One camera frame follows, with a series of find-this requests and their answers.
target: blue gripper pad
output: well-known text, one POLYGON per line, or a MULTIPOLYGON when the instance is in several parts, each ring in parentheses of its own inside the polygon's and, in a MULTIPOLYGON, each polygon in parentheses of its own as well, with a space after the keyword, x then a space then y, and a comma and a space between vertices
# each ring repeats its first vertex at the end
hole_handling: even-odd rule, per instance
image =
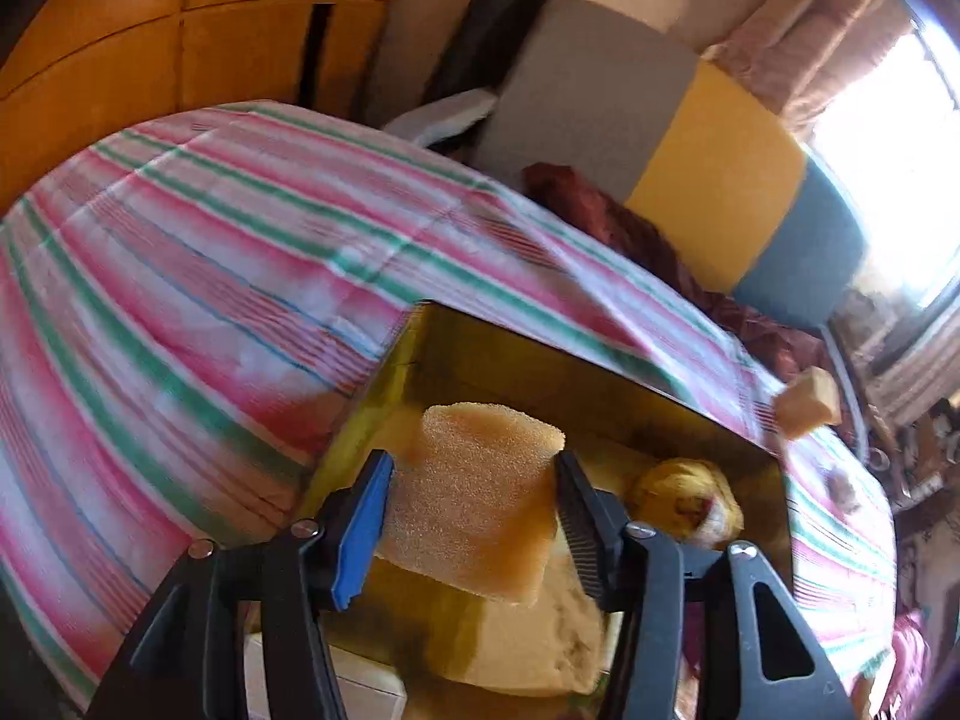
POLYGON ((383 531, 387 493, 394 459, 382 449, 368 456, 344 503, 352 516, 344 529, 337 553, 337 576, 330 594, 337 611, 343 611, 360 593, 373 561, 373 551, 383 531))

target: yellow sponge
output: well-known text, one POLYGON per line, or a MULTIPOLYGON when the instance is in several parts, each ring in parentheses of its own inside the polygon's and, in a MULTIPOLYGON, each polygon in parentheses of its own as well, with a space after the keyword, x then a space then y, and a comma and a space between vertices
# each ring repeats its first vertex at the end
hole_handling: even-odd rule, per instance
POLYGON ((531 605, 556 533, 557 428, 478 403, 432 406, 397 458, 380 555, 487 598, 531 605))
POLYGON ((584 595, 558 538, 530 608, 476 597, 467 608, 452 599, 436 605, 426 664, 443 678, 498 693, 589 694, 600 679, 603 645, 603 614, 584 595))
POLYGON ((787 440, 840 422, 840 392, 825 370, 808 367, 774 398, 774 418, 787 440))

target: curtain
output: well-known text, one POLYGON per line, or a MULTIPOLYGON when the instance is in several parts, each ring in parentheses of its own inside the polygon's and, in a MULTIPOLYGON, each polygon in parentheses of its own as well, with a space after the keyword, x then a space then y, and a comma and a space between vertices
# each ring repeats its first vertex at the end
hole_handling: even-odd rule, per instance
POLYGON ((867 399, 893 427, 909 425, 960 389, 960 295, 887 370, 864 383, 867 399))
POLYGON ((768 0, 704 59, 805 140, 830 101, 909 30, 900 0, 768 0))

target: wooden wardrobe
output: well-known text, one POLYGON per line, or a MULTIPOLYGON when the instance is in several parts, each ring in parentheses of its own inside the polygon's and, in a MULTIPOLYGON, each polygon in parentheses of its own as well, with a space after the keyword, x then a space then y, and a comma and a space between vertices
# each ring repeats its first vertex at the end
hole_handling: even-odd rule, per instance
POLYGON ((47 0, 0 67, 0 214, 109 133, 217 103, 349 118, 387 0, 47 0))

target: yellow cushion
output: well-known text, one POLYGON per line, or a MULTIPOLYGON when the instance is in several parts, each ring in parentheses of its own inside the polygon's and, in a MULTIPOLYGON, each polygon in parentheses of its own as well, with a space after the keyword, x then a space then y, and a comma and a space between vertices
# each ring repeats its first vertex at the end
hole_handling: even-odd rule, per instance
POLYGON ((770 242, 805 168, 776 116, 700 62, 626 205, 661 229, 704 288, 729 292, 770 242))

